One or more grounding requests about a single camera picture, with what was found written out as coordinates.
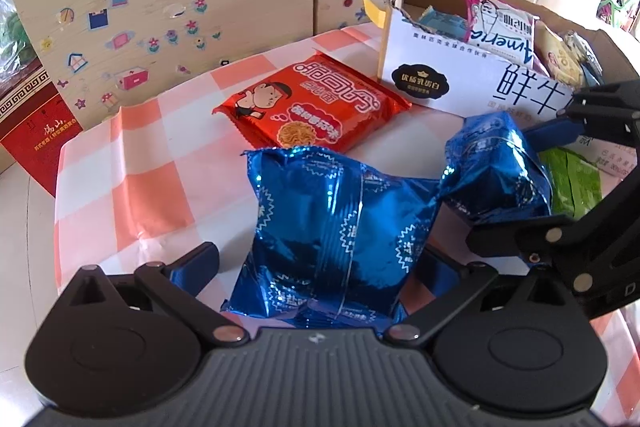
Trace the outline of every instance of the snack package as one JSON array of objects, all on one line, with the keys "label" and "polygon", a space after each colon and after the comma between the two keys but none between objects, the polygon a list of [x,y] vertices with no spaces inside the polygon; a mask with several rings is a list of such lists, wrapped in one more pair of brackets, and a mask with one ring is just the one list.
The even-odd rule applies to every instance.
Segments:
[{"label": "snack package", "polygon": [[594,87],[604,84],[602,66],[589,43],[573,30],[565,32],[562,35],[562,40],[567,45],[572,57],[582,67],[587,85]]},{"label": "snack package", "polygon": [[570,87],[584,86],[584,73],[564,41],[545,23],[536,21],[536,53],[551,78]]},{"label": "snack package", "polygon": [[445,154],[440,198],[469,222],[550,214],[551,183],[509,113],[465,118]]},{"label": "snack package", "polygon": [[418,19],[418,24],[436,35],[464,41],[467,33],[466,21],[460,15],[442,13],[429,6]]},{"label": "snack package", "polygon": [[320,147],[245,154],[258,221],[223,311],[377,331],[402,317],[399,293],[438,211],[439,182]]},{"label": "snack package", "polygon": [[540,153],[553,189],[551,210],[580,219],[602,201],[598,168],[577,154],[554,148]]},{"label": "snack package", "polygon": [[225,113],[254,147],[346,151],[411,107],[400,95],[321,52],[229,97]]},{"label": "snack package", "polygon": [[535,19],[498,0],[466,0],[465,41],[532,68]]}]

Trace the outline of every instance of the cartoon boy illustration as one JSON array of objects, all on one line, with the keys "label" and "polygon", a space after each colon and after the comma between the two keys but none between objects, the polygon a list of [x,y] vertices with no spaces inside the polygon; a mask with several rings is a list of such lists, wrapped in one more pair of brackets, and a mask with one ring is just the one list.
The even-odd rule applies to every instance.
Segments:
[{"label": "cartoon boy illustration", "polygon": [[480,23],[481,30],[490,34],[498,21],[498,7],[491,0],[482,0],[480,4],[472,7],[474,14],[474,24]]},{"label": "cartoon boy illustration", "polygon": [[265,112],[259,109],[270,109],[283,96],[291,97],[291,88],[281,82],[264,82],[247,90],[244,96],[236,102],[236,118],[250,116],[260,119]]}]

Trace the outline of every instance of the black logo label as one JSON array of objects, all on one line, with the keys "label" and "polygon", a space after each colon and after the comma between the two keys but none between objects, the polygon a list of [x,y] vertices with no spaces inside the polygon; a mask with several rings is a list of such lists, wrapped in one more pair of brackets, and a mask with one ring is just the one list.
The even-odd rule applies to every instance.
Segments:
[{"label": "black logo label", "polygon": [[439,98],[449,92],[447,77],[424,64],[403,64],[391,73],[391,79],[414,98]]}]

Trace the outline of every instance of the green snack package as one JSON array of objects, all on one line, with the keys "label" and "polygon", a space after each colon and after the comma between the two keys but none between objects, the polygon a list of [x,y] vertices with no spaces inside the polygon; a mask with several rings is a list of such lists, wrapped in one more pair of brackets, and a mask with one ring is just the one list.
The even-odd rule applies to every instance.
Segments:
[{"label": "green snack package", "polygon": [[600,173],[579,155],[555,148],[540,153],[553,190],[551,210],[580,219],[602,200]]}]

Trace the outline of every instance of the pink snack package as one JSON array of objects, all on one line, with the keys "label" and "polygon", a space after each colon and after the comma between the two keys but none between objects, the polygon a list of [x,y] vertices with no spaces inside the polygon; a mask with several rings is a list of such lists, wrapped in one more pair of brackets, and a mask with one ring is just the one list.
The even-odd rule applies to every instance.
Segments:
[{"label": "pink snack package", "polygon": [[466,0],[466,42],[533,68],[536,18],[498,0]]}]

